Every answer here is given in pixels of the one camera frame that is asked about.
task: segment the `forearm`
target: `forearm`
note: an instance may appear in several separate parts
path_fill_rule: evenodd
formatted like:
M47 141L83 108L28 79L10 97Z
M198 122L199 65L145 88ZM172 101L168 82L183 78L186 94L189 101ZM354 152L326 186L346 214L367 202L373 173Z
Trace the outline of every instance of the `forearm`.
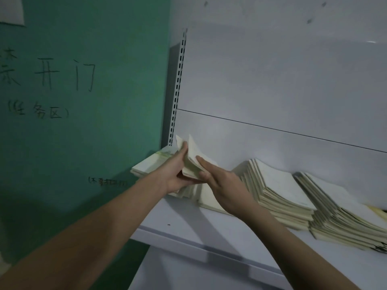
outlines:
M164 195L157 174L69 226L0 278L1 289L88 289Z
M241 218L264 243L293 288L357 289L350 280L254 203Z

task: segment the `hand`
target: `hand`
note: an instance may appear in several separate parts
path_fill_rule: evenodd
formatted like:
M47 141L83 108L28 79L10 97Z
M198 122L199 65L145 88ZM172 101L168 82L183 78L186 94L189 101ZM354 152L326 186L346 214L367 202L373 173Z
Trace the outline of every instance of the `hand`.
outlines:
M185 141L180 151L177 151L153 172L163 180L163 183L165 184L165 194L175 192L184 186L203 183L202 181L183 176L181 173L181 170L184 167L184 157L187 152L188 145Z
M233 172L212 165L200 156L196 159L208 171L200 172L200 176L211 187L216 200L226 212L241 219L247 208L256 204L245 185Z

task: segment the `bare skin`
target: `bare skin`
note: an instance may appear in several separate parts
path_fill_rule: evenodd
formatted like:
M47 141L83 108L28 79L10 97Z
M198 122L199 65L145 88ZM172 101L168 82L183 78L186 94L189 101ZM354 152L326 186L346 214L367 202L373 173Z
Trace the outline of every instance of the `bare skin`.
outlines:
M0 289L88 289L162 197L197 183L181 175L187 150L184 143L157 170L23 258L0 277ZM254 231L294 289L358 289L260 207L235 174L198 161L220 205Z

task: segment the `person's left hand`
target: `person's left hand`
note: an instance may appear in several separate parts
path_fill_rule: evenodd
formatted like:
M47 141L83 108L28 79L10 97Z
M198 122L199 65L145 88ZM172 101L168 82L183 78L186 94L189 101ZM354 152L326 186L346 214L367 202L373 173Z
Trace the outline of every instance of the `person's left hand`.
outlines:
M188 178L181 173L184 167L184 157L187 152L188 145L185 141L180 151L177 151L154 171L154 173L157 173L165 181L166 193L175 192L184 186L203 183L199 180Z

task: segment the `green wall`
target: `green wall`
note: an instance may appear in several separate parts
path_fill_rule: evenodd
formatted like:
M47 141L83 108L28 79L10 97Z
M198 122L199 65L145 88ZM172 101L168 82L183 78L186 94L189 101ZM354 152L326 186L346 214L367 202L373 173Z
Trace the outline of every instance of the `green wall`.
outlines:
M0 24L0 72L12 70L0 74L0 250L12 263L130 187L130 167L160 148L169 45L169 0L23 6L25 27ZM127 288L147 248L129 242L99 285Z

